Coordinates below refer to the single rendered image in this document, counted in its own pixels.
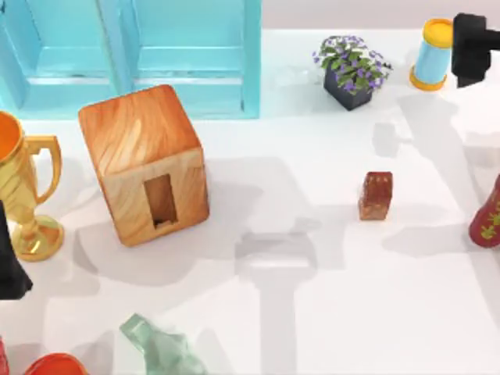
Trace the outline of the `purple flower plant pot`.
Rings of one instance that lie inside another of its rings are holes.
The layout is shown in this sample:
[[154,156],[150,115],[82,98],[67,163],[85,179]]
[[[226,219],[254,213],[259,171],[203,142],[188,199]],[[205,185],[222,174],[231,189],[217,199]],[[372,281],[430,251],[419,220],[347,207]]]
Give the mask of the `purple flower plant pot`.
[[351,111],[370,102],[388,79],[392,65],[355,35],[332,35],[312,54],[324,71],[323,88]]

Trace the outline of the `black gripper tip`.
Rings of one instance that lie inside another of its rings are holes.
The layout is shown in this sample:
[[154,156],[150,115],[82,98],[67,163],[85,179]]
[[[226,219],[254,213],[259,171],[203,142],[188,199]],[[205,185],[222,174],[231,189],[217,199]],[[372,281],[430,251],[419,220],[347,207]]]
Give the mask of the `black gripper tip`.
[[0,300],[19,300],[33,287],[13,250],[5,209],[0,200]]

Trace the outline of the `red orange cup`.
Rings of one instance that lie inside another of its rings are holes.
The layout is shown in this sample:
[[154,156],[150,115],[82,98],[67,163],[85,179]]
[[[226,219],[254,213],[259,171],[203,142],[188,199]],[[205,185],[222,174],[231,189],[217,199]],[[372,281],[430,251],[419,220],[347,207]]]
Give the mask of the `red orange cup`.
[[88,375],[88,372],[75,356],[52,353],[35,360],[24,375]]

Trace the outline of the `pale green glass bottle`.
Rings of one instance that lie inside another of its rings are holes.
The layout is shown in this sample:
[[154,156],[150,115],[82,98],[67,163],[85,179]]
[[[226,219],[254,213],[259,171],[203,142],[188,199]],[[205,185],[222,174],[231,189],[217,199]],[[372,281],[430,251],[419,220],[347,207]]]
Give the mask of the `pale green glass bottle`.
[[165,332],[137,313],[120,331],[144,356],[145,375],[209,375],[184,334]]

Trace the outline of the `brown bread piece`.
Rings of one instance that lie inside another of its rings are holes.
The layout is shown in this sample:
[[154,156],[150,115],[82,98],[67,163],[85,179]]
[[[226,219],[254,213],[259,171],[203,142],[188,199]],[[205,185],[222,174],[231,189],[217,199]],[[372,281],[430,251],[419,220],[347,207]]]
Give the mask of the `brown bread piece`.
[[393,192],[392,172],[370,171],[362,184],[358,202],[361,220],[385,220]]

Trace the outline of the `gold trophy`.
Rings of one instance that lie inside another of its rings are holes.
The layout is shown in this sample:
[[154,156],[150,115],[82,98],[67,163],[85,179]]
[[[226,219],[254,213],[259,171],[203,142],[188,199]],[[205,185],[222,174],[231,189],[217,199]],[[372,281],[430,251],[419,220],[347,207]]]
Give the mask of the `gold trophy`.
[[[52,182],[42,194],[38,191],[33,156],[43,149],[51,155]],[[7,219],[16,223],[12,246],[17,257],[24,261],[49,259],[63,244],[63,226],[50,216],[35,213],[58,187],[62,166],[56,136],[27,136],[17,118],[0,111],[0,200]]]

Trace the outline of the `blue and yellow can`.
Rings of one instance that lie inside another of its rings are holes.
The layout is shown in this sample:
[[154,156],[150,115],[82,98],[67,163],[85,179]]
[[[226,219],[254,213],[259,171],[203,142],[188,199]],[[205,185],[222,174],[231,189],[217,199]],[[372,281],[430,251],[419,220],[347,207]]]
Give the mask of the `blue and yellow can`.
[[446,81],[451,62],[453,24],[447,19],[431,19],[423,26],[423,41],[409,79],[422,91],[437,91]]

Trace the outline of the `red bottle with green print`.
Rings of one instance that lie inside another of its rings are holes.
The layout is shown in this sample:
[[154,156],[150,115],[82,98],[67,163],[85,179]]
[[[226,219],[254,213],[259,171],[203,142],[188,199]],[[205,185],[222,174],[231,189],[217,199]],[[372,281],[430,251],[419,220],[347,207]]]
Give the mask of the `red bottle with green print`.
[[469,226],[469,236],[483,248],[500,245],[500,190],[493,190],[477,211]]

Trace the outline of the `wooden box with slot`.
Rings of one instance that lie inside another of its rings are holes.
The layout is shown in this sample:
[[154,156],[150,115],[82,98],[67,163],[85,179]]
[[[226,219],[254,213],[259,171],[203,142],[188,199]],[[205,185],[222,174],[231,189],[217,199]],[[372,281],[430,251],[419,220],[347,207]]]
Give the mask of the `wooden box with slot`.
[[208,218],[202,144],[171,86],[85,106],[79,122],[123,245]]

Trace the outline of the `black angular object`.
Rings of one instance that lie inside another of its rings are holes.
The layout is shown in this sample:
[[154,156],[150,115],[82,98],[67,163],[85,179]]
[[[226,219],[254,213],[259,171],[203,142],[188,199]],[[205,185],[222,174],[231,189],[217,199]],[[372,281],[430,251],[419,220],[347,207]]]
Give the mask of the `black angular object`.
[[487,28],[487,18],[458,13],[453,19],[452,73],[457,88],[484,80],[491,67],[491,51],[500,51],[500,30]]

